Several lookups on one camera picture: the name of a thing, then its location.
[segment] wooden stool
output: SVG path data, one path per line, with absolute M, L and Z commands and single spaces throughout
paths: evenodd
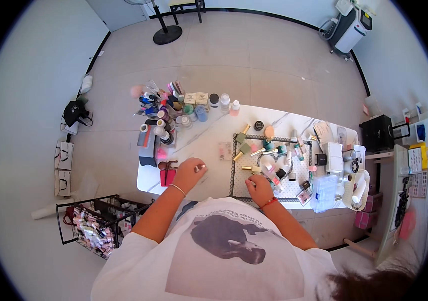
M 179 21 L 177 21 L 177 16 L 175 15 L 175 11 L 180 8 L 181 11 L 184 10 L 184 6 L 195 6 L 197 8 L 197 15 L 199 16 L 199 23 L 202 23 L 202 18 L 200 17 L 200 7 L 204 9 L 204 13 L 206 13 L 206 4 L 204 0 L 170 0 L 169 7 L 172 11 L 172 16 L 174 17 L 175 23 L 179 25 Z

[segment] white t-shirt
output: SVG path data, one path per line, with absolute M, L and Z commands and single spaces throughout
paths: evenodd
M 91 300 L 316 300 L 327 273 L 336 273 L 329 252 L 292 246 L 248 204 L 208 198 L 160 244 L 126 235 Z

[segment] white tray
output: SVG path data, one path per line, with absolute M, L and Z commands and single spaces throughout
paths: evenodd
M 364 180 L 366 181 L 366 188 L 364 189 L 364 192 L 362 193 L 361 197 L 361 206 L 360 207 L 353 207 L 355 204 L 352 201 L 352 190 L 354 189 L 354 183 L 356 182 L 356 177 L 359 178 L 361 174 L 364 173 Z M 369 173 L 366 170 L 358 170 L 356 173 L 350 173 L 352 176 L 351 181 L 344 183 L 344 194 L 342 195 L 342 202 L 346 207 L 354 210 L 354 211 L 361 211 L 366 207 L 366 201 L 367 201 L 367 195 L 369 192 Z

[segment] red string bracelet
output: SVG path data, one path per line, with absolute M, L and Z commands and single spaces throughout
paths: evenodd
M 272 204 L 273 202 L 276 202 L 276 201 L 278 201 L 277 197 L 273 196 L 272 200 L 270 200 L 269 202 L 265 203 L 264 206 L 262 206 L 260 209 L 262 210 L 267 205 Z

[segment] hand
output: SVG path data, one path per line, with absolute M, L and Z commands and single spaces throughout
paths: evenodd
M 207 170 L 204 161 L 199 158 L 189 158 L 177 168 L 172 184 L 178 186 L 187 194 L 194 188 Z
M 249 177 L 246 180 L 246 185 L 247 190 L 249 190 L 249 194 L 252 197 L 252 200 L 259 207 L 264 206 L 274 197 L 274 192 L 272 192 L 271 184 L 265 177 L 259 174 Z

